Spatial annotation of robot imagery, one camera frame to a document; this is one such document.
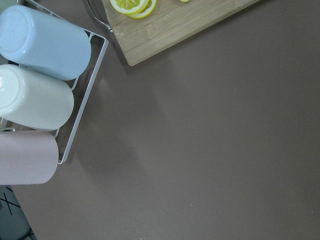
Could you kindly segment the pink mug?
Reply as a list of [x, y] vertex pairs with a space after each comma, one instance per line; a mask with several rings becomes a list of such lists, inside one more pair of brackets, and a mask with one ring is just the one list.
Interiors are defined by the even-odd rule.
[[1, 185], [44, 184], [53, 177], [58, 160], [58, 145], [49, 132], [0, 133]]

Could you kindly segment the blue mug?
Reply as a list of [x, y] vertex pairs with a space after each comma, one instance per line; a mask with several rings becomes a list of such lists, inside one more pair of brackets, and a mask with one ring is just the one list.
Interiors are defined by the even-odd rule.
[[80, 76], [91, 59], [88, 34], [79, 26], [14, 5], [0, 15], [0, 54], [59, 80]]

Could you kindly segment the white mug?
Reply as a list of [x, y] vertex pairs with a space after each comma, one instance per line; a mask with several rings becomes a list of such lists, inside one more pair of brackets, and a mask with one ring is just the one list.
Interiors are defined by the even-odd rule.
[[0, 117], [35, 130], [62, 127], [74, 96], [62, 80], [13, 64], [0, 66]]

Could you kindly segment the wooden cutting board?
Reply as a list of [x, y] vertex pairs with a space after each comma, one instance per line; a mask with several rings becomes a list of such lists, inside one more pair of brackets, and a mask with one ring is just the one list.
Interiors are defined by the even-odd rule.
[[254, 0], [159, 0], [150, 15], [133, 19], [103, 6], [108, 23], [130, 66], [255, 4]]

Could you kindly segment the lemon slice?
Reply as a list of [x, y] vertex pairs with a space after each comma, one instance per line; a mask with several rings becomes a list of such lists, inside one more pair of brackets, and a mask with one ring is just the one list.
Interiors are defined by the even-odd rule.
[[142, 19], [150, 15], [155, 9], [157, 0], [149, 0], [146, 7], [139, 13], [128, 14], [127, 16], [132, 19]]
[[119, 13], [131, 15], [141, 12], [148, 4], [148, 0], [110, 0], [112, 7]]

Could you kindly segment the green mug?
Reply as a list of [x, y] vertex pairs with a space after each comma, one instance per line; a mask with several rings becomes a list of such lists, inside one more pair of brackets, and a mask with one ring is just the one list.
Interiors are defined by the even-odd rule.
[[0, 0], [1, 9], [5, 9], [14, 5], [18, 5], [18, 0]]

